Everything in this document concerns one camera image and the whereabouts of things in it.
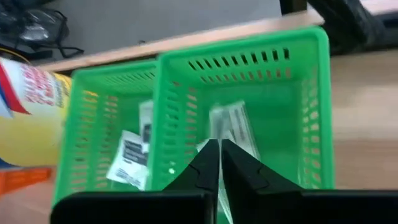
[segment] paper label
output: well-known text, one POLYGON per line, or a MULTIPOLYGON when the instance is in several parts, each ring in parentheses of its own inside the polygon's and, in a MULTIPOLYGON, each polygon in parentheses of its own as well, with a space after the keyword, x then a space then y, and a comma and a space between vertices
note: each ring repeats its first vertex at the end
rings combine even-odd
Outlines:
POLYGON ((106 178, 120 183, 129 183, 139 190, 145 190, 148 153, 142 150, 140 136, 123 131, 118 152, 106 178))
POLYGON ((229 120, 231 123, 231 134, 235 143, 247 153, 258 159, 259 154, 252 139, 249 121, 244 108, 244 102, 241 101, 228 105, 226 106, 226 110, 228 110, 229 120))
POLYGON ((154 102, 152 100, 143 102, 139 105, 140 135, 142 137, 142 150, 144 152, 149 152, 153 115, 154 102))

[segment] green plastic basket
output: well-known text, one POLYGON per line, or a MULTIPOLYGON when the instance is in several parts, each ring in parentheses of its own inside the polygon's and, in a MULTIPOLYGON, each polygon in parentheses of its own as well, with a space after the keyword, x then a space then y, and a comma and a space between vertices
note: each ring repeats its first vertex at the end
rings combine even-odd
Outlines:
POLYGON ((261 162, 306 189, 334 187, 328 38, 318 28, 159 58, 147 187, 161 190, 209 135, 214 105, 246 102, 261 162))
POLYGON ((134 191, 108 180, 122 130, 139 134, 139 103, 152 99, 155 61, 88 68, 73 74, 54 203, 79 191, 134 191))

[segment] can label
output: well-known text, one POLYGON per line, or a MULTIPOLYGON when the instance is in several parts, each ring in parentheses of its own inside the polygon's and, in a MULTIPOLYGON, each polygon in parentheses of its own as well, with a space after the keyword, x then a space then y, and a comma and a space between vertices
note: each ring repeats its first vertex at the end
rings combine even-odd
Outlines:
POLYGON ((58 161, 70 78, 0 59, 0 169, 58 161))

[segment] orange object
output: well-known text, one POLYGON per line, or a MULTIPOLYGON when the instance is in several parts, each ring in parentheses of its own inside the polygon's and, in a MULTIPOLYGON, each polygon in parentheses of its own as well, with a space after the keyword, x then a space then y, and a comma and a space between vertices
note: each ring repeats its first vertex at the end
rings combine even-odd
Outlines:
POLYGON ((0 172, 0 196, 49 179, 51 169, 25 169, 0 172))

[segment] black object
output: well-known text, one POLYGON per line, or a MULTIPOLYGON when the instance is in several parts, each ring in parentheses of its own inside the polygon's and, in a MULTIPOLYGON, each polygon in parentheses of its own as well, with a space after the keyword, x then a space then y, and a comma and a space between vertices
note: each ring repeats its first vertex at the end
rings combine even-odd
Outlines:
POLYGON ((64 47, 62 41, 69 34, 67 18, 60 12, 38 4, 48 2, 0 0, 0 33, 3 40, 14 43, 14 47, 0 44, 0 47, 14 51, 28 60, 52 57, 52 50, 58 49, 63 58, 82 54, 84 50, 64 47), (34 52, 18 49, 19 45, 30 47, 34 52))
POLYGON ((307 10, 307 0, 279 0, 282 16, 307 10))
MULTIPOLYGON (((218 141, 210 140, 161 192, 69 196, 56 204, 51 223, 216 223, 219 151, 218 141)), ((305 190, 230 140, 222 141, 221 151, 235 224, 398 222, 398 191, 305 190)))
POLYGON ((398 47, 397 12, 373 16, 359 0, 308 0, 324 18, 332 55, 398 47))

